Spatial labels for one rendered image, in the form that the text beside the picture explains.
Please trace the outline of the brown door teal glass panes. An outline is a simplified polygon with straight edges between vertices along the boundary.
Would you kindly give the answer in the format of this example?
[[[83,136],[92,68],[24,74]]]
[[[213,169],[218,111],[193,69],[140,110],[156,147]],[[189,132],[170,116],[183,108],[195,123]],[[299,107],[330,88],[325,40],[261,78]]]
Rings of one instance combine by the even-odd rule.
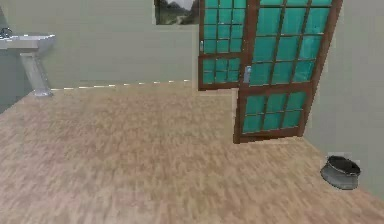
[[[343,1],[248,0],[234,143],[304,133]]]
[[[235,88],[244,51],[247,0],[200,0],[198,90]]]

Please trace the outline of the framed landscape picture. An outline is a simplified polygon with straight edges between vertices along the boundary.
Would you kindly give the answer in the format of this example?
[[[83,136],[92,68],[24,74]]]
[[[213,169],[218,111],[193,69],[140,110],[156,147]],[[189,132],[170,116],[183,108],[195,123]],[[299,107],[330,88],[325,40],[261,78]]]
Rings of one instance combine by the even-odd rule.
[[[200,0],[154,0],[156,25],[196,25]]]

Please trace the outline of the grey round bin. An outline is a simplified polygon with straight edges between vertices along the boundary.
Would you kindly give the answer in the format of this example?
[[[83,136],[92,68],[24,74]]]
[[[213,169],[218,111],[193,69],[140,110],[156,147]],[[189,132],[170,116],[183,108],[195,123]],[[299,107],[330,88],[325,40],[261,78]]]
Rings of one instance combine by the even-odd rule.
[[[320,170],[320,175],[326,182],[341,190],[356,189],[360,174],[361,168],[354,161],[338,155],[329,156]]]

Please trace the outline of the white pedestal sink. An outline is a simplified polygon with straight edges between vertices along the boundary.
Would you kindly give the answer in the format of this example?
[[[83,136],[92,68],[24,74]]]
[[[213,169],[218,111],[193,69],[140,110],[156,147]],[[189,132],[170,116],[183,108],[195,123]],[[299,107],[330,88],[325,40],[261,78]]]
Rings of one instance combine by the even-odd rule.
[[[52,96],[45,69],[40,56],[55,43],[56,36],[49,35],[19,35],[0,38],[0,50],[16,51],[21,58],[26,75],[36,97]]]

